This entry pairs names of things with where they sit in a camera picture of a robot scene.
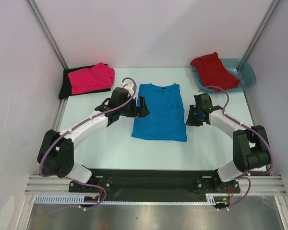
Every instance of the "metal floor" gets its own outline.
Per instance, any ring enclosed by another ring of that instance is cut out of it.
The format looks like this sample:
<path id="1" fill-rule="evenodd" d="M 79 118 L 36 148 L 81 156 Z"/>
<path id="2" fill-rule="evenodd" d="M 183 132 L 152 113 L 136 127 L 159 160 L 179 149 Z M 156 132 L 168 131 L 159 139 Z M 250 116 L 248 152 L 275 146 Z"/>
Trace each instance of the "metal floor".
<path id="1" fill-rule="evenodd" d="M 273 196 L 249 196 L 230 211 L 212 206 L 101 205 L 86 212 L 34 205 L 27 230 L 282 230 Z"/>

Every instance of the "blue t-shirt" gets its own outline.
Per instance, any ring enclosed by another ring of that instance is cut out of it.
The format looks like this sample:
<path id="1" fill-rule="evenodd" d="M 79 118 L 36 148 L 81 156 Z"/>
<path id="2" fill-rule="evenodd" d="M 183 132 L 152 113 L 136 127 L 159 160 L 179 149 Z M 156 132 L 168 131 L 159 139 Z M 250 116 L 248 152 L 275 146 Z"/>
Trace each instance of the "blue t-shirt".
<path id="1" fill-rule="evenodd" d="M 150 114 L 134 119 L 132 137 L 187 141 L 184 108 L 178 84 L 165 87 L 141 84 L 140 95 L 145 97 Z"/>

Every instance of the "teal basket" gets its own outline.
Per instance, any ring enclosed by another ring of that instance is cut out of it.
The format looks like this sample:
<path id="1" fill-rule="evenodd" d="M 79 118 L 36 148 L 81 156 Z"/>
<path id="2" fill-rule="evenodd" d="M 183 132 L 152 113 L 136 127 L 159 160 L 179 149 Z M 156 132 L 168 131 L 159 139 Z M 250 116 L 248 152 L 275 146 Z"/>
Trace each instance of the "teal basket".
<path id="1" fill-rule="evenodd" d="M 256 77 L 253 69 L 246 61 L 237 58 L 224 58 L 221 59 L 225 69 L 240 80 L 240 84 L 235 89 L 226 90 L 227 92 L 239 92 L 253 87 L 256 84 Z M 201 86 L 204 87 L 197 69 L 192 66 L 193 73 L 195 74 L 195 80 Z M 213 89 L 204 89 L 206 92 L 217 92 Z"/>

